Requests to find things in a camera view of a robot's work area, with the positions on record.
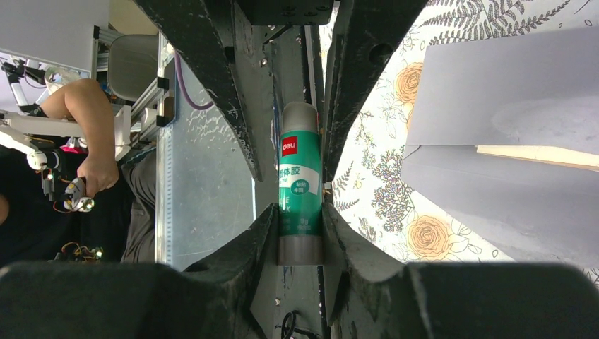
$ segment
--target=glue stick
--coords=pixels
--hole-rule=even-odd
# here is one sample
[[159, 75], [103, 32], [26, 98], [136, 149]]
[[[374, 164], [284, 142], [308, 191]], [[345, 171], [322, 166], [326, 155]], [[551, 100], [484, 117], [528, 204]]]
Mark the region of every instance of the glue stick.
[[279, 157], [278, 263], [321, 265], [321, 157], [314, 106], [292, 102], [285, 107]]

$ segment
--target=gray chair backrest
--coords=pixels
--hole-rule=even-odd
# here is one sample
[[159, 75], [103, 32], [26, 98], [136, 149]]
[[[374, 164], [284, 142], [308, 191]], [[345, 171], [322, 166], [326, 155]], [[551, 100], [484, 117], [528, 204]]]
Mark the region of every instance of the gray chair backrest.
[[124, 35], [108, 54], [108, 86], [125, 100], [136, 101], [156, 78], [158, 36]]

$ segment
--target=floral tablecloth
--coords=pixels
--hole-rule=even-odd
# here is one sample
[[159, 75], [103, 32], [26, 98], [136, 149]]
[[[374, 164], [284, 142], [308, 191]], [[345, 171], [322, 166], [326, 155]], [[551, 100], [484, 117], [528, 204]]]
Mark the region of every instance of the floral tablecloth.
[[[320, 28], [325, 69], [335, 16], [336, 9], [331, 23]], [[511, 261], [401, 180], [427, 47], [593, 25], [599, 25], [599, 1], [430, 0], [352, 127], [333, 182], [341, 215], [402, 262]], [[584, 272], [599, 287], [599, 270]]]

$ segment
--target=green glue stick label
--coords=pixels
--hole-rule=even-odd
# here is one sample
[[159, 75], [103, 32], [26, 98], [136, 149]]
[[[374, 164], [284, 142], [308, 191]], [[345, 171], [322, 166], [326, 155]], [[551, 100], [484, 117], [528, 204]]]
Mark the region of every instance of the green glue stick label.
[[281, 136], [279, 164], [280, 236], [321, 235], [321, 161], [318, 134]]

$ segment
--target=gray floor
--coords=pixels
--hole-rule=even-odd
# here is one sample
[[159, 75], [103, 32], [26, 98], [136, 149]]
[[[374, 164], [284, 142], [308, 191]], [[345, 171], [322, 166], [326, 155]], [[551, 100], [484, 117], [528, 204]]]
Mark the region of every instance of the gray floor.
[[[203, 86], [185, 65], [183, 76], [191, 99], [207, 102]], [[158, 190], [165, 192], [168, 212], [158, 213], [157, 227], [163, 229], [157, 230], [157, 251], [171, 251], [169, 264], [183, 270], [246, 230], [254, 208], [251, 175], [220, 112], [192, 109], [178, 86], [175, 94], [177, 118], [159, 137]]]

